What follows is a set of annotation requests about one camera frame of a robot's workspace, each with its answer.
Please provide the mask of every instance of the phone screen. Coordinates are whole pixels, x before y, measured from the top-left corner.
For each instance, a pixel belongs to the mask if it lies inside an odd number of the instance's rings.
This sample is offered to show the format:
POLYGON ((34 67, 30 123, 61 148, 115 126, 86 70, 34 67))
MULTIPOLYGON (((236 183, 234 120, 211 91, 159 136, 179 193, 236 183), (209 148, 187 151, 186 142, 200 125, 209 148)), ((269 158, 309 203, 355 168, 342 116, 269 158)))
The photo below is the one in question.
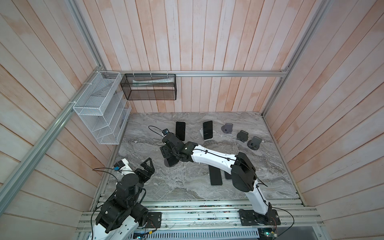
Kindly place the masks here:
POLYGON ((203 123, 203 135, 204 140, 211 139, 214 137, 212 121, 207 121, 203 123))
POLYGON ((176 122, 175 134, 181 141, 185 141, 185 122, 176 122))

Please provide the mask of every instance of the wire mesh organizer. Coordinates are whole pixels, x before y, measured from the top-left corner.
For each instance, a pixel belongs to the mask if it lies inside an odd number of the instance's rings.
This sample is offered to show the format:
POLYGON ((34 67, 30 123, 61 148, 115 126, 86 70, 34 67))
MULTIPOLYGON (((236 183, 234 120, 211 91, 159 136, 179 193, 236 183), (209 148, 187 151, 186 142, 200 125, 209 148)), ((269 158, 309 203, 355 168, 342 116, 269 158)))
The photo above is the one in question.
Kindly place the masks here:
POLYGON ((176 100, 175 74, 126 73, 120 85, 128 100, 176 100))
POLYGON ((131 112, 123 92, 114 94, 120 81, 120 73, 98 73, 73 107, 99 144, 119 144, 131 112))

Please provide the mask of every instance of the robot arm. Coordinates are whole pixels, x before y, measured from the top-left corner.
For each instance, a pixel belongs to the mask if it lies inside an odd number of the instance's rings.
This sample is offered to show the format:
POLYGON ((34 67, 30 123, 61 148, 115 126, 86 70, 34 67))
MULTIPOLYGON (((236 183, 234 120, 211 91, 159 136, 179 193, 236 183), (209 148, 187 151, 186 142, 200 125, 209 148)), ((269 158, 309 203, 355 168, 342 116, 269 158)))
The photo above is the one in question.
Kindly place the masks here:
POLYGON ((253 210, 262 216, 263 223, 269 223, 272 214, 271 204, 265 199, 258 186, 255 167, 246 154, 225 154, 207 149, 194 142, 183 143, 177 136, 165 129, 162 131, 164 146, 160 147, 165 162, 169 167, 179 161, 201 162, 232 175, 232 184, 238 190, 245 192, 252 204, 253 210))
POLYGON ((147 223, 148 209, 138 202, 144 183, 155 169, 148 158, 141 166, 144 169, 133 171, 126 159, 118 161, 114 167, 123 178, 116 184, 116 191, 106 200, 93 225, 93 236, 99 240, 125 240, 139 226, 147 223))

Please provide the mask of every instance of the gray marble surface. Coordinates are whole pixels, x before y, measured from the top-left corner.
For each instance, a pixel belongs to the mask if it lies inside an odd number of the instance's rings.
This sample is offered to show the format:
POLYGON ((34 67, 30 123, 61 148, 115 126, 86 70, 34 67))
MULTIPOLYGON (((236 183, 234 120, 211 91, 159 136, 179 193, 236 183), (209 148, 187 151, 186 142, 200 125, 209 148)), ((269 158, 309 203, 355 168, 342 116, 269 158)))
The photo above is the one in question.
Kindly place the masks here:
MULTIPOLYGON (((175 132, 176 121, 186 122, 185 142, 192 141, 215 151, 237 154, 245 153, 256 168, 257 176, 268 187, 261 186, 268 199, 298 198, 295 187, 283 165, 276 146, 258 113, 134 113, 131 114, 116 161, 126 158, 132 169, 148 157, 152 158, 155 173, 145 183, 147 195, 145 201, 167 200, 218 200, 246 199, 245 194, 237 190, 231 180, 222 172, 223 185, 211 186, 208 165, 192 162, 179 162, 168 168, 160 152, 163 145, 161 136, 148 129, 149 125, 160 129, 168 128, 175 132), (214 137, 204 141, 199 130, 203 122, 213 121, 214 137), (233 132, 224 134, 221 126, 233 123, 233 132), (249 139, 258 136, 264 140, 260 148, 253 151, 246 142, 236 139, 240 130, 249 133, 249 139)), ((111 177, 106 194, 115 190, 116 180, 111 177)))

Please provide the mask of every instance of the white wire basket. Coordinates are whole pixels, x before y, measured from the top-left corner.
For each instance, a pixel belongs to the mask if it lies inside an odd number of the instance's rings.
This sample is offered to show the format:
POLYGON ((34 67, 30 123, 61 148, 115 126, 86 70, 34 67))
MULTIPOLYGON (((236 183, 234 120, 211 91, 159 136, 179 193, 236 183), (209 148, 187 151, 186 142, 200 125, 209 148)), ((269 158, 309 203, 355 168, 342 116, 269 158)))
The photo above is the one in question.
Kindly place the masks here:
POLYGON ((99 144, 119 144, 131 112, 124 92, 114 94, 120 81, 120 73, 98 73, 73 107, 99 144))
POLYGON ((119 72, 98 72, 73 109, 79 115, 102 116, 120 82, 119 72))

